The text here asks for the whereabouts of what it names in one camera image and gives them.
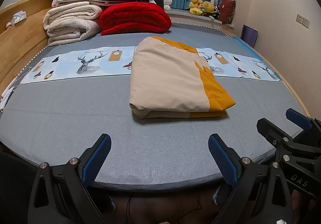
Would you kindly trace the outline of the beige and orange jacket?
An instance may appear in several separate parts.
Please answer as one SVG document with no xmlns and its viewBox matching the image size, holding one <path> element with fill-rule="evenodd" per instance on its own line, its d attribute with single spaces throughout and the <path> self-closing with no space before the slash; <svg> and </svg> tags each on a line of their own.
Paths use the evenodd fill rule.
<svg viewBox="0 0 321 224">
<path fill-rule="evenodd" d="M 234 105 L 196 48 L 157 36 L 137 46 L 129 106 L 138 118 L 221 117 Z"/>
</svg>

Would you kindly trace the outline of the purple box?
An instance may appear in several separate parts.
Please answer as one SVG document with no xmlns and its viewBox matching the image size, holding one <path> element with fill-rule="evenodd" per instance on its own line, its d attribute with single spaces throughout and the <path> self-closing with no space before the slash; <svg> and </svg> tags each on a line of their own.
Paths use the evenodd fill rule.
<svg viewBox="0 0 321 224">
<path fill-rule="evenodd" d="M 257 38 L 258 30 L 244 24 L 241 31 L 241 39 L 244 42 L 246 42 L 249 46 L 254 48 Z"/>
</svg>

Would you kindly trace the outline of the deer print bed runner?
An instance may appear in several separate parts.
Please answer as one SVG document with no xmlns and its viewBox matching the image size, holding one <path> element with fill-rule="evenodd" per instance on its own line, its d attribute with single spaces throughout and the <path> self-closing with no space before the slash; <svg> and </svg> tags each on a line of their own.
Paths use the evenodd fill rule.
<svg viewBox="0 0 321 224">
<path fill-rule="evenodd" d="M 25 74 L 21 84 L 80 77 L 120 76 L 131 73 L 135 46 L 100 47 L 44 57 Z M 215 76 L 279 81 L 279 76 L 261 59 L 198 48 Z"/>
</svg>

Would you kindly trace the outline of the dark red cushion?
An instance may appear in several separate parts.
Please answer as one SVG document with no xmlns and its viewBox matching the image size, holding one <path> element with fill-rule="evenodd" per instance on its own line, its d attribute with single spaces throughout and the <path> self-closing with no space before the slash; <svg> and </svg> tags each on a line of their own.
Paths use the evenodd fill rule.
<svg viewBox="0 0 321 224">
<path fill-rule="evenodd" d="M 222 24 L 231 24 L 235 14 L 236 2 L 231 0 L 222 0 L 218 8 L 220 12 L 218 20 L 221 21 Z"/>
</svg>

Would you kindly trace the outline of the yellow plush toys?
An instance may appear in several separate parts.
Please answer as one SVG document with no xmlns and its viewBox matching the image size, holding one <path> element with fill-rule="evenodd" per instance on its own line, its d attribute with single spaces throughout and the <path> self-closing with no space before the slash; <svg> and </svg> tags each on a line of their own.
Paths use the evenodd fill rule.
<svg viewBox="0 0 321 224">
<path fill-rule="evenodd" d="M 192 15 L 206 16 L 211 19 L 218 19 L 219 8 L 209 1 L 191 0 L 189 3 L 189 12 Z"/>
</svg>

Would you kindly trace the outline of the wooden headboard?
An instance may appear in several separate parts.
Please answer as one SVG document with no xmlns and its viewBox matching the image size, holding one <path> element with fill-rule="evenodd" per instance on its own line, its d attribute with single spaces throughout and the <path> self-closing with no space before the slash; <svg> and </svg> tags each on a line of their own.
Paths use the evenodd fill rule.
<svg viewBox="0 0 321 224">
<path fill-rule="evenodd" d="M 43 29 L 43 19 L 52 1 L 21 0 L 1 10 L 1 92 L 47 46 L 48 37 Z M 20 10 L 25 11 L 27 17 L 6 29 L 6 24 Z"/>
</svg>

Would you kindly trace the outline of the white plush toy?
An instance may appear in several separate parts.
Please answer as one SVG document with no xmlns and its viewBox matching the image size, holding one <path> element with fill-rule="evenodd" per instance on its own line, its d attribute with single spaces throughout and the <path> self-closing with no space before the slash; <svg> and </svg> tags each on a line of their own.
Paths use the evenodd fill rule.
<svg viewBox="0 0 321 224">
<path fill-rule="evenodd" d="M 171 4 L 173 3 L 173 0 L 163 0 L 164 3 L 164 10 L 165 11 L 171 11 Z"/>
</svg>

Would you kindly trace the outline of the tissue pack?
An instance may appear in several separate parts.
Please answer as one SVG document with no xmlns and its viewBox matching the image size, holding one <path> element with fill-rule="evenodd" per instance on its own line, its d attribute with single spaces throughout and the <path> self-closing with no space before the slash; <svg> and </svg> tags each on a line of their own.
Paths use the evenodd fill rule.
<svg viewBox="0 0 321 224">
<path fill-rule="evenodd" d="M 17 24 L 17 23 L 25 20 L 26 17 L 27 17 L 26 12 L 23 11 L 23 10 L 20 10 L 19 12 L 15 13 L 15 14 L 12 16 L 11 21 L 6 24 L 6 29 L 8 29 L 8 28 L 14 26 L 15 24 Z"/>
</svg>

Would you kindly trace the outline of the red folded blanket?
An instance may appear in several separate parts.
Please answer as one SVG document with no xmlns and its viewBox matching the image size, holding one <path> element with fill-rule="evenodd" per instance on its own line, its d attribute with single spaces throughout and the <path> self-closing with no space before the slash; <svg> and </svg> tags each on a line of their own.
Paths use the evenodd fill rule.
<svg viewBox="0 0 321 224">
<path fill-rule="evenodd" d="M 159 5 L 126 2 L 107 7 L 99 18 L 101 35 L 124 33 L 165 33 L 171 19 Z"/>
</svg>

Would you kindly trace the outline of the wall socket pair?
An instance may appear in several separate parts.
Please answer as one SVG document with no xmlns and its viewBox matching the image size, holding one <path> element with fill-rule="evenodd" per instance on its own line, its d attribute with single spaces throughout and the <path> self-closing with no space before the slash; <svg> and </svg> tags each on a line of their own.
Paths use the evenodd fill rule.
<svg viewBox="0 0 321 224">
<path fill-rule="evenodd" d="M 310 26 L 310 21 L 299 14 L 297 15 L 296 21 L 306 28 Z"/>
</svg>

